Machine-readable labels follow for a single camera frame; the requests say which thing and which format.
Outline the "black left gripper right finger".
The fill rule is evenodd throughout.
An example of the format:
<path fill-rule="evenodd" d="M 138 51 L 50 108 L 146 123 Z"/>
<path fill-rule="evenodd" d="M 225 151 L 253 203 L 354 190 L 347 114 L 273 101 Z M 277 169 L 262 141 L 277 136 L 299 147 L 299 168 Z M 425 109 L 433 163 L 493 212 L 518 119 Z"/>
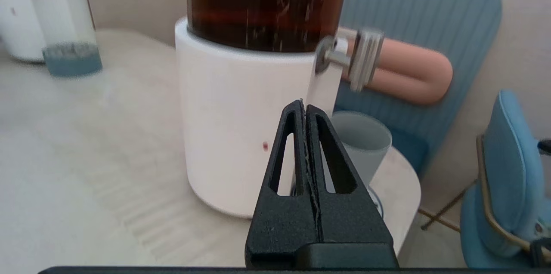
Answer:
<path fill-rule="evenodd" d="M 393 239 L 328 116 L 306 108 L 316 242 L 306 268 L 398 268 Z"/>

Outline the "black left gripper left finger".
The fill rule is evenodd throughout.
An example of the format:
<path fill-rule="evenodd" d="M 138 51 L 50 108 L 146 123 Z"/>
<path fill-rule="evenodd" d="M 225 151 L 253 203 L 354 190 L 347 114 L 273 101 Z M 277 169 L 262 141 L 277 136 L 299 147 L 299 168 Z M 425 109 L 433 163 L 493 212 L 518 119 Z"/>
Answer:
<path fill-rule="evenodd" d="M 282 111 L 245 242 L 247 268 L 293 268 L 297 251 L 319 240 L 305 115 L 301 100 Z M 294 196 L 278 194 L 288 135 L 294 143 Z"/>

